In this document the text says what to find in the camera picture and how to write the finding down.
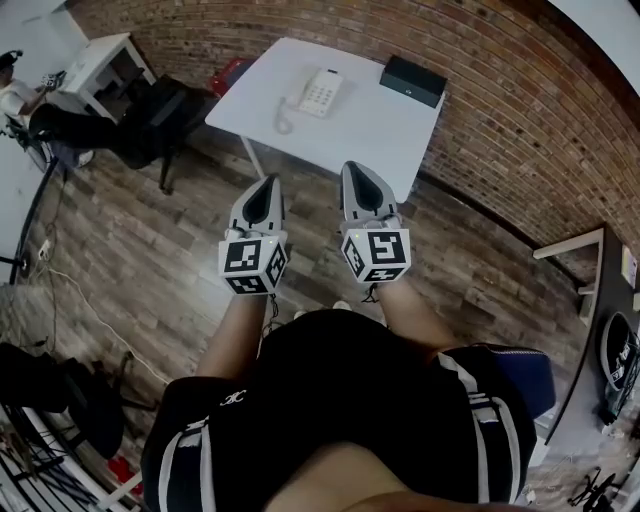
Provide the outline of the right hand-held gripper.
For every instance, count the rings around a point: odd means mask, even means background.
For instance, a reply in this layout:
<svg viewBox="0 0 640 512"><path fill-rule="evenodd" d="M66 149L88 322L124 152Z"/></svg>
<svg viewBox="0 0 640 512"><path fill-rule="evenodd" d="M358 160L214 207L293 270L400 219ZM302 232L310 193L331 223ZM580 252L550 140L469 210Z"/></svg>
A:
<svg viewBox="0 0 640 512"><path fill-rule="evenodd" d="M341 252L360 284L398 280L411 267L410 232L402 227L391 187L372 169L347 161L341 172ZM359 219L359 208L380 218Z"/></svg>

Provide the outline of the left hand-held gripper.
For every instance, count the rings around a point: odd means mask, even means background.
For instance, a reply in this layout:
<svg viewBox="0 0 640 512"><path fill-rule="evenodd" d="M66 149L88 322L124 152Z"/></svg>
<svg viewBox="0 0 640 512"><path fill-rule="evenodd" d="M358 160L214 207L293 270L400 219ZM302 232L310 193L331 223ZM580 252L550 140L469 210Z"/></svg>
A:
<svg viewBox="0 0 640 512"><path fill-rule="evenodd" d="M249 232L266 221L274 233ZM231 229L218 246L218 273L235 295L269 295L276 291L288 264L283 230L284 198L277 175L253 183L234 203Z"/></svg>

